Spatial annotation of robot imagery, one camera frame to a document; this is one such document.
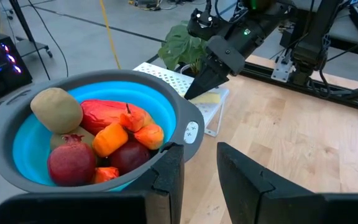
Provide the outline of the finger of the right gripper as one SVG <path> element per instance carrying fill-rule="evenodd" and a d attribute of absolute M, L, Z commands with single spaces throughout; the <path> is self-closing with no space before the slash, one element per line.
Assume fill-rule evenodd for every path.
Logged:
<path fill-rule="evenodd" d="M 218 87 L 229 81 L 229 67 L 214 58 L 202 58 L 201 70 L 195 76 L 189 89 L 184 95 L 186 100 L 192 100 L 197 96 Z"/>

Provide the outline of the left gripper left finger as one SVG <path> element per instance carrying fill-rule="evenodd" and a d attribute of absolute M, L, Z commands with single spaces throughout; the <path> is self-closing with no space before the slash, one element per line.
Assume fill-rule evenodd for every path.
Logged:
<path fill-rule="evenodd" d="M 126 187 L 132 194 L 126 224 L 180 224 L 184 186 L 184 146 L 166 143 L 162 155 Z"/>

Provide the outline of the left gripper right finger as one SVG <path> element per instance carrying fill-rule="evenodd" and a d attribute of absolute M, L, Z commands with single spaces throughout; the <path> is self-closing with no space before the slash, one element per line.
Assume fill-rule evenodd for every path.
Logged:
<path fill-rule="evenodd" d="M 217 144 L 219 181 L 233 224 L 317 224 L 316 195 L 249 158 Z"/>

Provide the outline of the blue bowl with grey rim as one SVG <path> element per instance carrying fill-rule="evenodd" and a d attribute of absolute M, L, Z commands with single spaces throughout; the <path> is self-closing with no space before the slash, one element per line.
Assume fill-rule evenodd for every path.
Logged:
<path fill-rule="evenodd" d="M 136 170 L 102 184 L 58 187 L 47 172 L 51 132 L 30 109 L 42 90 L 61 88 L 77 101 L 88 99 L 132 103 L 145 109 L 163 128 L 165 142 L 183 145 L 183 161 L 190 160 L 201 145 L 204 119 L 201 111 L 182 98 L 167 82 L 133 70 L 99 70 L 32 85 L 0 105 L 0 175 L 26 192 L 120 191 L 146 172 L 164 152 Z"/>

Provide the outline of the small orange toy pear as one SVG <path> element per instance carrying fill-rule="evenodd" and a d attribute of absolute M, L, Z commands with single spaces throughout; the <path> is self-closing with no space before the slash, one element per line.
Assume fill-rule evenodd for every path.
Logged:
<path fill-rule="evenodd" d="M 157 124 L 149 124 L 134 133 L 134 137 L 150 150 L 157 150 L 163 144 L 164 132 Z"/>
<path fill-rule="evenodd" d="M 143 109 L 131 108 L 126 103 L 125 112 L 120 115 L 120 124 L 129 131 L 136 132 L 145 126 L 147 115 Z"/>

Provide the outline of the dark red toy pomegranate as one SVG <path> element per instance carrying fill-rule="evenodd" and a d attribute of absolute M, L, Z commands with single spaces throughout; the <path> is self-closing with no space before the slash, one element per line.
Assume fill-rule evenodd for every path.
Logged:
<path fill-rule="evenodd" d="M 109 157 L 111 167 L 119 170 L 120 175 L 137 169 L 150 159 L 149 150 L 138 142 L 126 142 Z"/>

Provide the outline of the small orange-red toy fruit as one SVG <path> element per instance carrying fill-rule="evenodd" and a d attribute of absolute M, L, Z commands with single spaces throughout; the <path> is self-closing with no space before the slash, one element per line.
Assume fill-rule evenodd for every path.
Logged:
<path fill-rule="evenodd" d="M 115 167 L 97 167 L 93 177 L 93 183 L 99 184 L 119 177 L 119 169 Z"/>

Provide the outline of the orange toy tangerine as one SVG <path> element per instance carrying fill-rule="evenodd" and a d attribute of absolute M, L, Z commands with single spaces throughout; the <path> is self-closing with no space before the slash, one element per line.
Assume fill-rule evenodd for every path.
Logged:
<path fill-rule="evenodd" d="M 99 157 L 108 157 L 123 146 L 129 137 L 119 123 L 112 123 L 100 131 L 93 140 L 93 149 Z"/>

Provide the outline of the red yellow toy mango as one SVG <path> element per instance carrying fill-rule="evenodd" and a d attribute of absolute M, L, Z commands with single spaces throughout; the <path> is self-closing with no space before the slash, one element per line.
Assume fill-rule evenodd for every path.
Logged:
<path fill-rule="evenodd" d="M 120 124 L 120 115 L 121 113 L 125 112 L 126 103 L 109 100 L 85 100 L 80 104 L 80 106 L 83 110 L 81 127 L 87 130 L 89 133 L 97 135 L 111 123 Z M 131 108 L 139 108 L 133 104 L 130 104 L 130 106 Z M 145 126 L 154 124 L 154 120 L 152 119 L 151 115 L 149 115 L 146 110 L 144 111 L 147 115 Z"/>

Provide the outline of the dark red plum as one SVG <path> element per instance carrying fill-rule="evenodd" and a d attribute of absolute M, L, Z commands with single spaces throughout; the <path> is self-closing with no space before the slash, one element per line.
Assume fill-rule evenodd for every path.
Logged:
<path fill-rule="evenodd" d="M 96 168 L 92 148 L 82 141 L 83 135 L 65 134 L 65 144 L 55 148 L 47 159 L 48 174 L 59 186 L 74 187 L 91 181 Z"/>

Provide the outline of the brown toy kiwi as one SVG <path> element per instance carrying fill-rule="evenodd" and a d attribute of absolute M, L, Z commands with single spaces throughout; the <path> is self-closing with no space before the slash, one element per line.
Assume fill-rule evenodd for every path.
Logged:
<path fill-rule="evenodd" d="M 49 131 L 57 134 L 71 132 L 83 119 L 79 102 L 61 88 L 42 90 L 32 99 L 30 108 Z"/>

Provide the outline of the white perforated metal rack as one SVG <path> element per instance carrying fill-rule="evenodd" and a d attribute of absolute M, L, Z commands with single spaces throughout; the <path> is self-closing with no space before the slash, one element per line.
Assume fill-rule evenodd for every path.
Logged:
<path fill-rule="evenodd" d="M 135 71 L 148 73 L 157 78 L 162 79 L 168 83 L 175 91 L 180 95 L 184 96 L 189 89 L 193 78 L 183 75 L 181 73 L 173 72 L 151 63 L 144 62 L 134 68 Z M 207 93 L 203 93 L 201 96 L 190 100 L 200 111 L 204 118 L 204 133 L 216 137 L 219 133 L 221 120 L 224 112 L 224 105 L 226 98 L 229 94 L 229 90 L 223 87 L 217 87 L 210 90 Z M 215 130 L 208 129 L 210 122 L 219 113 L 218 123 Z"/>

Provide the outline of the green plant in white pot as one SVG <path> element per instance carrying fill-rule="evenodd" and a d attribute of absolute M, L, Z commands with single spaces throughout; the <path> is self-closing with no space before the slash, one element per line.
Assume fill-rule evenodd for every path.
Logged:
<path fill-rule="evenodd" d="M 193 37 L 187 30 L 188 21 L 173 26 L 158 50 L 158 56 L 169 70 L 177 65 L 189 65 L 191 73 L 197 75 L 201 70 L 201 58 L 206 56 L 206 41 Z"/>

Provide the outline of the dark grey desk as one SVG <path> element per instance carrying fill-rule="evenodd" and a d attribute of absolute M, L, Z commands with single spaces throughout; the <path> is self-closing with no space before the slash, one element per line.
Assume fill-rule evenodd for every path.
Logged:
<path fill-rule="evenodd" d="M 349 8 L 358 6 L 358 0 L 347 0 L 341 7 L 330 30 L 331 46 L 358 54 L 358 29 L 350 17 Z"/>

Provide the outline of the black pole stand with wheels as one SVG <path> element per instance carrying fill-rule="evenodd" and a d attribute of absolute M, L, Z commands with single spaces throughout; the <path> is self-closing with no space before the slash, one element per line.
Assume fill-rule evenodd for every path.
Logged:
<path fill-rule="evenodd" d="M 34 37 L 30 31 L 30 28 L 27 24 L 27 21 L 22 13 L 21 7 L 18 3 L 18 0 L 9 0 L 9 3 L 12 6 L 12 10 L 16 14 L 16 17 L 18 18 L 20 25 L 22 26 L 26 38 L 19 37 L 17 35 L 14 35 L 14 40 L 16 40 L 16 49 L 18 50 L 21 57 L 25 57 L 27 55 L 30 55 L 32 53 L 38 52 L 39 50 L 44 49 L 48 56 L 50 58 L 53 57 L 53 54 L 51 53 L 49 46 L 45 44 L 41 44 L 39 42 L 36 42 L 34 40 Z"/>

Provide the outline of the black aluminium table frame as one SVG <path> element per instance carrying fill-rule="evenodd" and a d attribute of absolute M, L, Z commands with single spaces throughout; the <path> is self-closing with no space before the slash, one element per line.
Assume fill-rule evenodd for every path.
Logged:
<path fill-rule="evenodd" d="M 240 72 L 240 75 L 245 77 L 358 109 L 358 88 L 350 89 L 333 84 L 325 85 L 323 81 L 311 78 L 309 78 L 305 86 L 299 86 L 292 82 L 276 81 L 271 78 L 272 74 L 272 68 L 249 62 L 245 63 L 244 68 Z"/>

